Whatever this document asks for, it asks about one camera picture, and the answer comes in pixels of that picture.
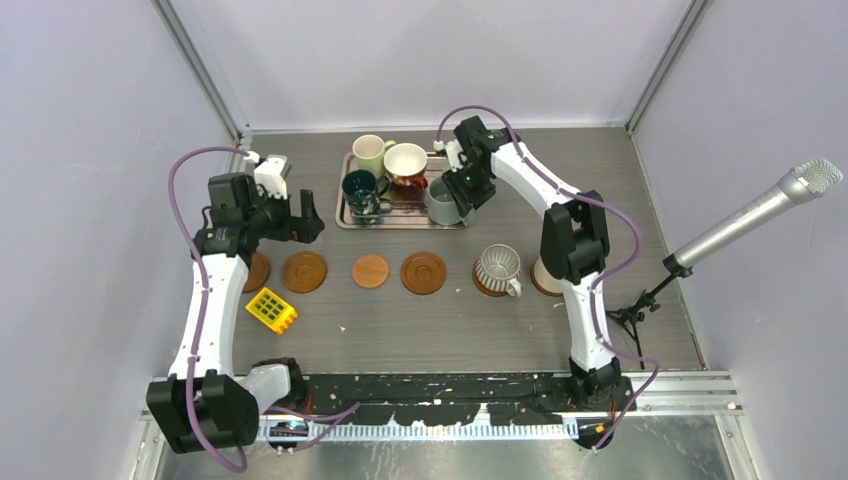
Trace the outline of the grooved wooden coaster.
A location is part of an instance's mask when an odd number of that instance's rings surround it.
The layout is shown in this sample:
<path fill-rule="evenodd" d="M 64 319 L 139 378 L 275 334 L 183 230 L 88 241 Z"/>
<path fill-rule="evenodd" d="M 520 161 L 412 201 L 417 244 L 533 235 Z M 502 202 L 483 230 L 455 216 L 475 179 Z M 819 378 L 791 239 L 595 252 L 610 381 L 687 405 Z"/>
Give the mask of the grooved wooden coaster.
<path fill-rule="evenodd" d="M 271 265 L 268 258 L 260 252 L 254 253 L 251 257 L 248 277 L 242 292 L 251 293 L 260 290 L 267 282 L 270 273 Z"/>
<path fill-rule="evenodd" d="M 534 265 L 530 271 L 530 278 L 533 286 L 542 294 L 550 297 L 561 297 L 562 288 L 557 279 L 551 277 L 544 267 L 541 267 L 542 274 L 537 273 L 537 265 Z"/>
<path fill-rule="evenodd" d="M 431 252 L 416 252 L 408 256 L 402 263 L 400 278 L 404 287 L 418 295 L 429 295 L 437 292 L 447 278 L 447 267 L 444 261 Z"/>
<path fill-rule="evenodd" d="M 319 288 L 328 274 L 325 258 L 313 251 L 292 254 L 283 264 L 282 282 L 290 291 L 309 293 Z"/>
<path fill-rule="evenodd" d="M 490 297 L 504 297 L 508 295 L 508 282 L 489 273 L 481 260 L 477 260 L 474 264 L 473 282 L 476 288 L 484 295 Z"/>

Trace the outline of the dark green mug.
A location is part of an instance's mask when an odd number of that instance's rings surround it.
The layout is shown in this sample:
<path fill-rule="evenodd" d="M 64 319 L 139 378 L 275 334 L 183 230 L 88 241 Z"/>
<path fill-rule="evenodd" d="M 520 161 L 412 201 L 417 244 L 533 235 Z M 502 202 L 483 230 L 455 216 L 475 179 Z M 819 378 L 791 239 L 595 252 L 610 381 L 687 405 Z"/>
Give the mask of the dark green mug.
<path fill-rule="evenodd" d="M 385 176 L 375 176 L 364 169 L 354 170 L 342 180 L 342 193 L 353 218 L 366 224 L 375 223 L 380 215 L 381 196 L 388 190 Z"/>

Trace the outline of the red white mug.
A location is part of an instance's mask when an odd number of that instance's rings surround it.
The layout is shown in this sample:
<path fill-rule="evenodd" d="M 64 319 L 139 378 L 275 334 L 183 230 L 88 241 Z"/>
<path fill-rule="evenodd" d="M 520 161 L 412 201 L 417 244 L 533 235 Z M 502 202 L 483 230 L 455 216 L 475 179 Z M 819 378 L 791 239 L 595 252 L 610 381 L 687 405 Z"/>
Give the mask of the red white mug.
<path fill-rule="evenodd" d="M 428 156 L 421 146 L 413 143 L 393 145 L 385 153 L 383 161 L 392 184 L 418 190 L 428 188 L 425 176 Z"/>

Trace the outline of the silver metal tray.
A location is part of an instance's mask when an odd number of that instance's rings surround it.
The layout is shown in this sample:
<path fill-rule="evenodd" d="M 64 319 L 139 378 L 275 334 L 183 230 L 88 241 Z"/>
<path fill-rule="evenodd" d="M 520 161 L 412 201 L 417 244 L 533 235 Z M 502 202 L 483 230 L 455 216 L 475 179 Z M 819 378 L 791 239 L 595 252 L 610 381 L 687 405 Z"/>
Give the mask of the silver metal tray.
<path fill-rule="evenodd" d="M 344 177 L 357 170 L 358 164 L 352 152 L 342 161 L 341 177 L 334 219 L 343 229 L 464 229 L 466 223 L 459 220 L 455 224 L 441 225 L 433 222 L 428 215 L 427 191 L 393 184 L 386 176 L 378 180 L 380 192 L 379 209 L 376 214 L 359 215 L 353 212 L 344 197 L 342 183 Z"/>

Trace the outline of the grey ribbed mug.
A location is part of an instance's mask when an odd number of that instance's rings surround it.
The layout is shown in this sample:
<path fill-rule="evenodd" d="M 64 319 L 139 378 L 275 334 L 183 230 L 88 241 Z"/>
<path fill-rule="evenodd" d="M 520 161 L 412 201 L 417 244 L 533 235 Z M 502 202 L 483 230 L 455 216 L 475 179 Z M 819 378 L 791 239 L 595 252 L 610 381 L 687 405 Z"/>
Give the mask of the grey ribbed mug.
<path fill-rule="evenodd" d="M 512 247 L 505 244 L 490 245 L 477 260 L 482 261 L 489 273 L 508 282 L 507 292 L 509 296 L 520 297 L 522 295 L 523 286 L 519 280 L 521 273 L 520 256 Z"/>

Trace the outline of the light green mug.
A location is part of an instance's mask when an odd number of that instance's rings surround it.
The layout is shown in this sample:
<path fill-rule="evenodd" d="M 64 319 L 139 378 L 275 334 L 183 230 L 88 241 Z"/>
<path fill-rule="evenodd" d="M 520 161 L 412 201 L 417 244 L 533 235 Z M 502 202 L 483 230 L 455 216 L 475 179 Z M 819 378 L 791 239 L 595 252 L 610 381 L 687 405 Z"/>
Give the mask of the light green mug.
<path fill-rule="evenodd" d="M 352 144 L 352 153 L 359 169 L 367 170 L 377 178 L 386 174 L 384 157 L 386 152 L 396 145 L 394 140 L 384 140 L 380 136 L 367 134 L 358 137 Z"/>

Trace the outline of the cream mug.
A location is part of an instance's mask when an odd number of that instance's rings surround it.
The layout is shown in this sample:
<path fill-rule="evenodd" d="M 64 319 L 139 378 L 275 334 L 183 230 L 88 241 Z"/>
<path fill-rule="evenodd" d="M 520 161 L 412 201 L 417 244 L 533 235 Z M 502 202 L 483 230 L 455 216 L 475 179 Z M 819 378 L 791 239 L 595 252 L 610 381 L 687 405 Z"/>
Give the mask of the cream mug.
<path fill-rule="evenodd" d="M 544 295 L 552 297 L 562 295 L 563 290 L 560 281 L 548 272 L 541 257 L 538 257 L 533 264 L 531 280 L 536 289 Z"/>

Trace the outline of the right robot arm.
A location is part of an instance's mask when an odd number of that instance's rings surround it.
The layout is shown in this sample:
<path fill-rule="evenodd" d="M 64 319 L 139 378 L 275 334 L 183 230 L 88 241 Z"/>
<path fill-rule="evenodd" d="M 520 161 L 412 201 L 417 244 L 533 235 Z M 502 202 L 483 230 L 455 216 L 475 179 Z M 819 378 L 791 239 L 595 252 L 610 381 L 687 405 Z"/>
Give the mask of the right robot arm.
<path fill-rule="evenodd" d="M 458 211 L 480 208 L 500 179 L 542 219 L 539 256 L 562 288 L 569 321 L 569 393 L 584 410 L 609 404 L 621 384 L 621 367 L 609 348 L 600 280 L 610 253 L 606 214 L 596 191 L 582 193 L 539 161 L 509 129 L 489 130 L 473 116 L 460 122 L 454 139 L 433 147 L 449 161 L 442 175 Z"/>

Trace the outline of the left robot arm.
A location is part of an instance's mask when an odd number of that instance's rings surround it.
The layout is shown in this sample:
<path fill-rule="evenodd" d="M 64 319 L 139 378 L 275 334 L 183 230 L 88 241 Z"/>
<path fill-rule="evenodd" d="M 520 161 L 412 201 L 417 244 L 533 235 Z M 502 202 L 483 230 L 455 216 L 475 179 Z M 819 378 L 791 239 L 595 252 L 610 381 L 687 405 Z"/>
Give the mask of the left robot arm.
<path fill-rule="evenodd" d="M 245 173 L 208 182 L 204 225 L 192 238 L 193 292 L 181 346 L 165 379 L 148 385 L 147 407 L 171 450 L 188 454 L 241 448 L 259 432 L 272 405 L 298 412 L 307 384 L 290 357 L 261 361 L 243 378 L 233 369 L 240 296 L 263 239 L 312 243 L 324 230 L 312 191 L 300 192 L 300 215 Z"/>

